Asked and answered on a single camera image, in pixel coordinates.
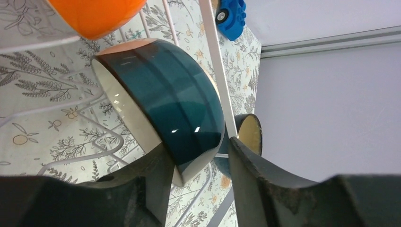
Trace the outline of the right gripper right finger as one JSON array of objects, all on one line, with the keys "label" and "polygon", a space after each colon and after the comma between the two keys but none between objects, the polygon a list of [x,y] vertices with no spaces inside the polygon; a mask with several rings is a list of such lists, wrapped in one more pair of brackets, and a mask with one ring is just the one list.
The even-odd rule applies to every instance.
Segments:
[{"label": "right gripper right finger", "polygon": [[314,182],[228,144],[236,216],[241,227],[398,227],[400,175],[335,175]]}]

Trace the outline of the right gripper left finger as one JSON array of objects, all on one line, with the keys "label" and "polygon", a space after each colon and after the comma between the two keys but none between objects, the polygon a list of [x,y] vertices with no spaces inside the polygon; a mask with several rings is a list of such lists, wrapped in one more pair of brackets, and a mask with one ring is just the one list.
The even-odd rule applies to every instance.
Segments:
[{"label": "right gripper left finger", "polygon": [[3,227],[162,227],[174,171],[163,145],[96,182],[0,179]]}]

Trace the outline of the dark teal bowl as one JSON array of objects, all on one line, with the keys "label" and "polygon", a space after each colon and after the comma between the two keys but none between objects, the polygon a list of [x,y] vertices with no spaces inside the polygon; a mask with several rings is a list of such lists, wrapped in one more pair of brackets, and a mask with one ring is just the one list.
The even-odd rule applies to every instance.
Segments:
[{"label": "dark teal bowl", "polygon": [[[259,118],[252,113],[238,114],[235,116],[238,139],[245,144],[253,153],[262,155],[262,126]],[[214,157],[218,170],[231,179],[228,158]]]}]

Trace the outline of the teal bowl white rim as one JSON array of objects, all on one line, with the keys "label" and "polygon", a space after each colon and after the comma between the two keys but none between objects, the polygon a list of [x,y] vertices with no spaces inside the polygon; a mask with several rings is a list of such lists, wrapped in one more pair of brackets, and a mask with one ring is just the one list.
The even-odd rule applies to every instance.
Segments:
[{"label": "teal bowl white rim", "polygon": [[217,86],[182,48],[135,39],[96,53],[91,68],[142,150],[163,145],[170,154],[174,185],[187,184],[220,150],[226,124]]}]

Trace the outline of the orange bowl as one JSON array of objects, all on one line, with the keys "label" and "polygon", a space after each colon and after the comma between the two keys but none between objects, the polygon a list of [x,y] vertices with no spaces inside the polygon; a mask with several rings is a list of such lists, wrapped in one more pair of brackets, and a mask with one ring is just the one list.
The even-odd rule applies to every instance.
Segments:
[{"label": "orange bowl", "polygon": [[146,0],[49,0],[52,9],[81,37],[96,40],[136,16]]}]

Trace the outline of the floral tablecloth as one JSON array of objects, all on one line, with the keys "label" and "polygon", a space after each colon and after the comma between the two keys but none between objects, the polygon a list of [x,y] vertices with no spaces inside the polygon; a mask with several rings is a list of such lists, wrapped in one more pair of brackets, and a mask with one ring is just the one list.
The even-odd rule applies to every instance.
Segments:
[{"label": "floral tablecloth", "polygon": [[98,40],[77,34],[44,0],[0,3],[0,173],[98,180],[140,158],[141,147],[99,95],[91,57],[124,41],[178,41],[214,76],[197,0],[149,0],[141,15]]}]

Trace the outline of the blue toy block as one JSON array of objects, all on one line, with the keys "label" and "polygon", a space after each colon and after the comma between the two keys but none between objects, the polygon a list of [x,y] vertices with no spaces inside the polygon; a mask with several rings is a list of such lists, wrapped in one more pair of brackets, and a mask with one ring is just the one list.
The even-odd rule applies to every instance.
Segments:
[{"label": "blue toy block", "polygon": [[215,22],[218,30],[228,40],[234,41],[241,36],[246,18],[244,0],[221,0]]}]

